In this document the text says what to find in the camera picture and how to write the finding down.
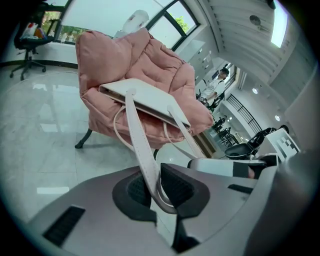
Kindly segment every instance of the green foliage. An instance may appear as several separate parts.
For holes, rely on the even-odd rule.
[[[187,31],[190,29],[190,27],[189,27],[189,25],[187,23],[185,23],[184,17],[180,16],[179,18],[174,18],[174,19],[180,25],[180,27],[183,29],[183,31],[185,33],[187,33]]]

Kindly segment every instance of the handbag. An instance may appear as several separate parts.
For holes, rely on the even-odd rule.
[[[177,214],[172,203],[162,191],[160,166],[154,159],[137,112],[138,109],[162,120],[164,134],[170,143],[172,143],[172,141],[168,135],[167,124],[180,129],[194,155],[172,143],[174,147],[191,159],[204,158],[205,156],[187,130],[190,128],[190,123],[175,98],[165,91],[135,78],[102,84],[99,87],[99,91],[123,104],[114,116],[114,131],[121,142],[135,152],[143,179],[155,203],[164,212],[168,214]],[[125,109],[132,145],[121,137],[116,127],[119,113]]]

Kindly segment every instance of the pink armchair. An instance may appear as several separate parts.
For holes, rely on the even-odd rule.
[[[122,38],[110,39],[97,31],[84,32],[76,42],[80,97],[89,109],[89,129],[75,146],[81,148],[92,131],[116,137],[113,120],[121,104],[99,92],[99,85],[137,78],[155,86],[176,99],[191,124],[192,135],[213,125],[209,110],[195,98],[195,72],[172,50],[142,28]],[[168,143],[161,120],[138,111],[149,144],[160,149]],[[119,114],[117,130],[128,142],[127,117]],[[173,142],[184,139],[175,127],[168,126]]]

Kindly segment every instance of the railing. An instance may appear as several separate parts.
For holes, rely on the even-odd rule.
[[[235,109],[239,112],[239,114],[244,118],[246,123],[251,127],[251,129],[257,133],[262,131],[260,125],[254,119],[254,117],[250,114],[250,112],[241,104],[239,100],[232,94],[226,99]]]

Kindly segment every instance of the chair base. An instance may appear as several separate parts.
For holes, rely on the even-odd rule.
[[[90,135],[92,134],[92,130],[90,128],[88,128],[88,131],[86,132],[86,134],[84,135],[84,137],[78,142],[77,145],[75,145],[74,147],[76,149],[82,149],[84,143],[86,142],[86,140],[90,137]]]
[[[34,60],[32,60],[32,57],[29,56],[29,52],[32,51],[32,53],[36,53],[35,49],[27,49],[25,52],[25,56],[24,56],[24,61],[23,64],[21,64],[20,66],[16,67],[15,69],[13,69],[10,73],[10,78],[14,77],[14,72],[17,70],[22,70],[22,73],[20,75],[20,80],[23,81],[24,78],[24,74],[27,72],[28,69],[30,69],[32,66],[37,66],[37,67],[41,67],[42,68],[42,72],[46,72],[46,66],[40,64],[39,62],[36,62]]]

